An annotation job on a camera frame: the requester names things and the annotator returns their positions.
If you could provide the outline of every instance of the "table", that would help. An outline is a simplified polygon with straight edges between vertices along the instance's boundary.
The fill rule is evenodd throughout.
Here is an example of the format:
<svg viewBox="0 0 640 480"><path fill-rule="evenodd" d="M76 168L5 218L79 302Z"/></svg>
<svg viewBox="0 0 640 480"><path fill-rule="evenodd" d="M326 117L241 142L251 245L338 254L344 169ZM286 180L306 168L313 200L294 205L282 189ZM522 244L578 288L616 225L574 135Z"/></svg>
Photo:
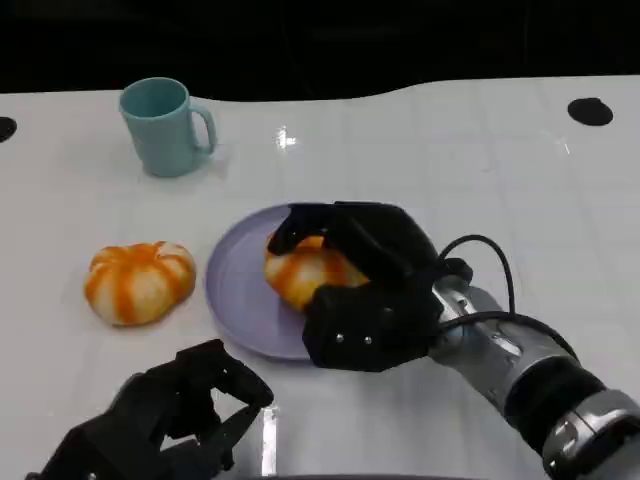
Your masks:
<svg viewBox="0 0 640 480"><path fill-rule="evenodd" d="M602 128L568 103L597 96ZM640 398L640 80L523 79L419 85L371 98L209 106L214 161L163 180L141 171L118 92L0 96L18 131L0 144L0 476L40 469L66 431L121 383L216 337L202 272L244 215L293 200L378 200L407 209L442 247L494 238L513 262L519 309L560 330L584 365ZM168 240L194 255L198 286L166 321L114 330L82 284L108 244ZM504 305L498 261L460 254ZM285 365L229 344L272 386L278 471L539 479L518 435L453 371L430 360L380 375ZM223 414L235 409L219 399ZM231 476L259 474L260 426Z"/></svg>

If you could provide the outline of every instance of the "plate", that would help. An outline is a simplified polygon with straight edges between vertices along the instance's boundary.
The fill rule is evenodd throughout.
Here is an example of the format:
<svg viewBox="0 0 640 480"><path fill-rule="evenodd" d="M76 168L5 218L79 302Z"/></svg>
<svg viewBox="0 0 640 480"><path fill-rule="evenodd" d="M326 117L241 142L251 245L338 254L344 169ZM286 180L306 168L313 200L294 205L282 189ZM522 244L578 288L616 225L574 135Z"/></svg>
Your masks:
<svg viewBox="0 0 640 480"><path fill-rule="evenodd" d="M272 358L309 360L304 315L286 305L264 279L267 237L289 215L279 205L233 226L207 264L205 291L214 319L232 341Z"/></svg>

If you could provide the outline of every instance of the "mug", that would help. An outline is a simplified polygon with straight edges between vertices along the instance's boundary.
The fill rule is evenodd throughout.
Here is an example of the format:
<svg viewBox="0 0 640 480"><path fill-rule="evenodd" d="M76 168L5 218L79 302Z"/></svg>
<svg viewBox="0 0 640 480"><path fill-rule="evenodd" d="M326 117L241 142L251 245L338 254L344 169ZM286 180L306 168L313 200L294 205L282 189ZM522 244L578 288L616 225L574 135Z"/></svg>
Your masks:
<svg viewBox="0 0 640 480"><path fill-rule="evenodd" d="M171 78L145 78L120 95L120 113L129 128L144 170L159 177L188 173L213 153L216 131L211 113L191 105L189 91ZM209 145L196 140L192 114L207 126Z"/></svg>

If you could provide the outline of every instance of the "plate rim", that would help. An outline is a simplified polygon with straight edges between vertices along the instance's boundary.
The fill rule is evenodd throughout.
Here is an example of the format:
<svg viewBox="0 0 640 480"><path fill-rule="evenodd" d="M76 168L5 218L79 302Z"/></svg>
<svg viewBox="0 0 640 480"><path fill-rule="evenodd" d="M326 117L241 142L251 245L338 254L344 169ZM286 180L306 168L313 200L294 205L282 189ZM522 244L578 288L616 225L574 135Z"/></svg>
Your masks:
<svg viewBox="0 0 640 480"><path fill-rule="evenodd" d="M247 220L249 220L252 217L255 216L259 216L261 214L264 214L266 212L269 212L270 210L279 210L279 209L285 209L291 208L291 204L290 203L281 203L281 204L277 204L277 205L271 205L269 207L265 207L262 208L260 210L257 210L253 213L250 213L249 215L241 218L240 220L238 220L237 222L235 222L233 225L231 225L223 234L222 236L218 239L218 241L216 242L216 244L213 247L213 250L211 251L211 253L209 254L209 258L207 259L207 263L206 263L206 267L205 267L205 271L204 271L204 279L203 279L203 286L204 286L204 294L207 300L207 305L209 307L209 313L211 314L212 320L216 323L216 326L220 328L220 330L222 331L222 333L224 333L224 336L228 337L229 339L231 339L233 341L233 343L236 343L248 350L251 350L252 352L258 353L264 357L268 357L271 359L276 359L276 360L288 360L288 361L296 361L296 362L309 362L311 361L310 357L308 354L306 355L298 355L298 354L274 354L273 352L269 352L269 351L265 351L265 349L258 347L256 345L251 344L250 342L246 342L244 340L241 340L238 338L238 335L236 335L235 333L233 333L223 322L220 321L219 319L219 315L216 312L216 307L213 305L213 301L211 299L211 295L209 294L209 272L211 271L211 262L213 261L213 258L216 255L216 252L218 251L218 248L220 247L220 244L234 231L236 230L241 224L243 224L244 222L246 222Z"/></svg>

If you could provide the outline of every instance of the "orange striped pumpkin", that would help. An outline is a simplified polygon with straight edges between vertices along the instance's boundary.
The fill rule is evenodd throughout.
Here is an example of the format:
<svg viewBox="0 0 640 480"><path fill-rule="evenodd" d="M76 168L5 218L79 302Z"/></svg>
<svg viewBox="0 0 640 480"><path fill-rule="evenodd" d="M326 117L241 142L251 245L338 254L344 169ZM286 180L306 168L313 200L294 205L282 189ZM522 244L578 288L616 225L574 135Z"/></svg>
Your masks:
<svg viewBox="0 0 640 480"><path fill-rule="evenodd" d="M265 279L296 310L303 310L322 285L357 287L369 281L340 252L322 248L322 241L307 237L285 255L265 253Z"/></svg>
<svg viewBox="0 0 640 480"><path fill-rule="evenodd" d="M84 294L112 325L160 319L193 291L196 268L184 247L167 242L105 247L89 267Z"/></svg>

